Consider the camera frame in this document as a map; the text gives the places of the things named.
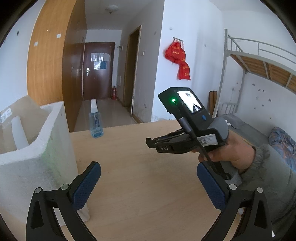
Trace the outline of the right hand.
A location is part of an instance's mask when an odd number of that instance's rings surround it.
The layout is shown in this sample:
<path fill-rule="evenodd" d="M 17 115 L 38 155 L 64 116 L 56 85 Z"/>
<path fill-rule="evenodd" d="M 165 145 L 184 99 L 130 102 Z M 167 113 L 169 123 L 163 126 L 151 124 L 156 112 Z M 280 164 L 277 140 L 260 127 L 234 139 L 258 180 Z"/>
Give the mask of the right hand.
<path fill-rule="evenodd" d="M 212 162 L 229 161 L 240 173 L 246 171 L 255 158 L 255 149 L 238 134 L 230 131 L 226 145 L 207 155 Z"/>

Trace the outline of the grey sleeve right forearm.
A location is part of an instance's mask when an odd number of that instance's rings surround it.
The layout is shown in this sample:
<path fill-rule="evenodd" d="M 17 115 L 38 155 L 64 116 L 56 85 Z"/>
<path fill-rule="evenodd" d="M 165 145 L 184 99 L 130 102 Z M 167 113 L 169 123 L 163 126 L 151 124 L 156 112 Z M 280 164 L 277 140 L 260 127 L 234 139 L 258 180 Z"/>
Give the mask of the grey sleeve right forearm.
<path fill-rule="evenodd" d="M 254 161 L 241 178 L 242 189 L 263 189 L 273 240 L 295 240 L 295 171 L 273 147 L 262 145 L 255 149 Z"/>

